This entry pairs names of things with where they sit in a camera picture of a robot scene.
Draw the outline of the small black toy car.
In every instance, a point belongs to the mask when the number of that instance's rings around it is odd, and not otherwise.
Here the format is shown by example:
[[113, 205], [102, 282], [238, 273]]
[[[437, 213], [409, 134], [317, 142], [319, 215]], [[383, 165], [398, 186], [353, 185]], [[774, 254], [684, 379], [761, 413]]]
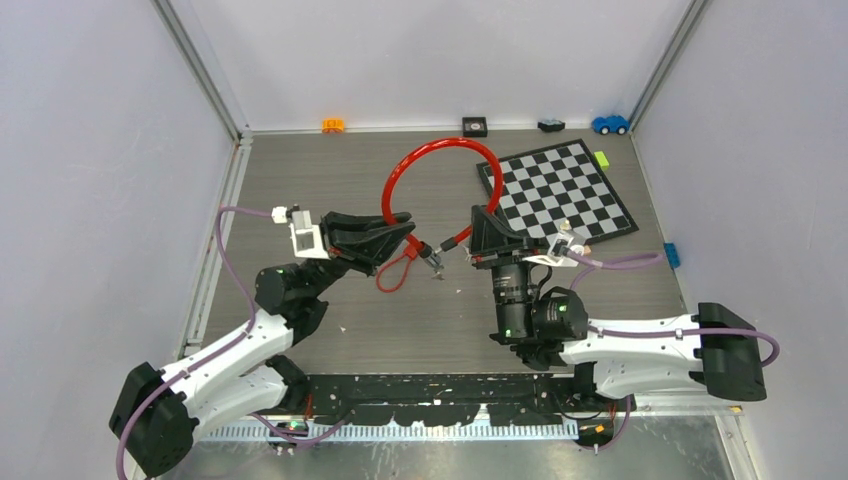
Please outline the small black toy car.
[[554, 133], [565, 129], [565, 123], [558, 119], [543, 119], [537, 122], [537, 128], [544, 133]]

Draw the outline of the lime green block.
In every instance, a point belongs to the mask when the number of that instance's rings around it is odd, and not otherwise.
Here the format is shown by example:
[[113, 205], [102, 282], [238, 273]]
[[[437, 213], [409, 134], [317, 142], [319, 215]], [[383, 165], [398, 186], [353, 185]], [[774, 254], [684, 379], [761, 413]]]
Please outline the lime green block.
[[603, 151], [595, 151], [593, 155], [599, 165], [599, 168], [602, 171], [607, 171], [610, 167], [610, 162], [607, 155]]

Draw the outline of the blue toy brick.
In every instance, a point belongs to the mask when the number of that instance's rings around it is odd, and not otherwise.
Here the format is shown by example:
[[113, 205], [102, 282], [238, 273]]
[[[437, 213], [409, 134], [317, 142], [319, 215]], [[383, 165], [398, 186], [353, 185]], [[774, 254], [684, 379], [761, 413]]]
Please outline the blue toy brick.
[[672, 270], [679, 268], [682, 264], [676, 245], [672, 242], [663, 244], [664, 254]]

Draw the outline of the blue toy car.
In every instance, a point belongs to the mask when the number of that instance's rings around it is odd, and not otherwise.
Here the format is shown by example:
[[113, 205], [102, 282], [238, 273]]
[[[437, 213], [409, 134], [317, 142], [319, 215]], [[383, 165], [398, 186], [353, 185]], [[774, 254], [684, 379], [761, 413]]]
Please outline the blue toy car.
[[630, 122], [621, 115], [596, 117], [591, 122], [591, 128], [600, 135], [625, 135], [630, 131]]

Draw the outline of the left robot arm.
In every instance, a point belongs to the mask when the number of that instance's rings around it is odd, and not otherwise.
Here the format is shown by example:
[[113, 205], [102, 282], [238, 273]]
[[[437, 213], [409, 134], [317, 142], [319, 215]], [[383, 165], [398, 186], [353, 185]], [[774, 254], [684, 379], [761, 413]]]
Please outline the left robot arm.
[[230, 333], [161, 368], [144, 362], [127, 374], [109, 419], [120, 479], [128, 459], [158, 477], [221, 426], [272, 408], [298, 412], [310, 381], [285, 353], [321, 325], [329, 307], [322, 294], [350, 272], [375, 275], [415, 229], [408, 212], [329, 212], [313, 222], [298, 207], [239, 211], [285, 226], [297, 260], [257, 274], [245, 295], [248, 318]]

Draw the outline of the aluminium front rail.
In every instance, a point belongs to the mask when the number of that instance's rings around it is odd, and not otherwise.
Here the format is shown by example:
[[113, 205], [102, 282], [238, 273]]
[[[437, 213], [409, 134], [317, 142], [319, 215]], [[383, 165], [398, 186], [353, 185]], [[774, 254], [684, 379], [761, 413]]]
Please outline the aluminium front rail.
[[612, 400], [589, 393], [562, 375], [314, 375], [262, 366], [215, 389], [208, 397], [170, 387], [142, 413], [131, 446], [175, 447], [198, 440], [253, 413], [294, 415], [317, 426], [454, 428], [480, 412], [500, 429], [561, 425], [570, 436], [589, 423], [608, 425], [625, 412], [716, 414], [735, 405], [692, 392], [644, 394]]

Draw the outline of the black white chessboard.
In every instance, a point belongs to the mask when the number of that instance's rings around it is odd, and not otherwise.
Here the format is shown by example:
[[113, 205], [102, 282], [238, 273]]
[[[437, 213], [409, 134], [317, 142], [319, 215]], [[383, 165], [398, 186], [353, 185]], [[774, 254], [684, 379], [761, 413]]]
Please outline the black white chessboard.
[[496, 214], [520, 234], [551, 241], [569, 223], [594, 244], [639, 230], [580, 139], [505, 156], [499, 164], [504, 185]]

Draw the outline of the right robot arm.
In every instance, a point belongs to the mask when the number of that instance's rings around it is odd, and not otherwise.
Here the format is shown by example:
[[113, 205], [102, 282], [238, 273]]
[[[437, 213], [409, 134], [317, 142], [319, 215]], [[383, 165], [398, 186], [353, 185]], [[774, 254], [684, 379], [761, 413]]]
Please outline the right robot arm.
[[550, 241], [512, 229], [483, 206], [471, 210], [469, 255], [490, 273], [496, 330], [491, 339], [527, 367], [573, 369], [571, 397], [584, 410], [608, 399], [701, 388], [729, 401], [767, 397], [763, 370], [781, 353], [778, 341], [720, 303], [702, 302], [693, 314], [653, 320], [591, 317], [573, 287], [543, 289], [532, 279], [582, 265], [587, 273], [648, 266], [655, 257], [598, 261], [584, 237], [564, 223]]

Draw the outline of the red cable padlock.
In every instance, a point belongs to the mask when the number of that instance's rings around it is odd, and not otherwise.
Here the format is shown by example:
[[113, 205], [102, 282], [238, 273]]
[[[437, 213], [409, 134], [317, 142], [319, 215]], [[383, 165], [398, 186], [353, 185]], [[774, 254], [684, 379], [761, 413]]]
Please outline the red cable padlock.
[[379, 268], [376, 277], [376, 288], [382, 293], [393, 293], [405, 283], [410, 267], [418, 257], [418, 252], [412, 246], [407, 246], [402, 253]]

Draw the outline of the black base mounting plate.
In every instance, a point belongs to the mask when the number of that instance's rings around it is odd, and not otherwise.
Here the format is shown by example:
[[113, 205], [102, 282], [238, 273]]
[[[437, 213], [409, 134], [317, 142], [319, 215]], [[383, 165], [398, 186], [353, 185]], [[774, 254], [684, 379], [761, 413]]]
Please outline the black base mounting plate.
[[486, 414], [498, 427], [553, 425], [566, 419], [608, 417], [634, 411], [636, 401], [590, 394], [569, 375], [557, 374], [312, 374], [310, 389], [293, 407], [262, 409], [264, 415], [306, 412], [320, 425], [391, 422], [426, 427], [465, 426]]

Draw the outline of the orange toy block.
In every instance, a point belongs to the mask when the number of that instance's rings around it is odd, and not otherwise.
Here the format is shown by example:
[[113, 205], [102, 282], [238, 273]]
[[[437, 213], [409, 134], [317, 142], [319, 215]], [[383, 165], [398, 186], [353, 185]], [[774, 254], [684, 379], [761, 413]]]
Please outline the orange toy block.
[[321, 131], [325, 134], [344, 133], [345, 122], [342, 118], [325, 118], [322, 120]]

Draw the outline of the small black box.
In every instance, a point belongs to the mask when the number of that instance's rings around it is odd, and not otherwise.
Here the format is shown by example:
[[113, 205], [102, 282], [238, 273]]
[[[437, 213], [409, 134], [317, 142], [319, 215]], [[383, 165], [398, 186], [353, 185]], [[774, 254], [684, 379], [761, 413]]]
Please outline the small black box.
[[466, 138], [485, 138], [488, 136], [488, 124], [485, 117], [466, 116], [462, 118], [462, 136]]

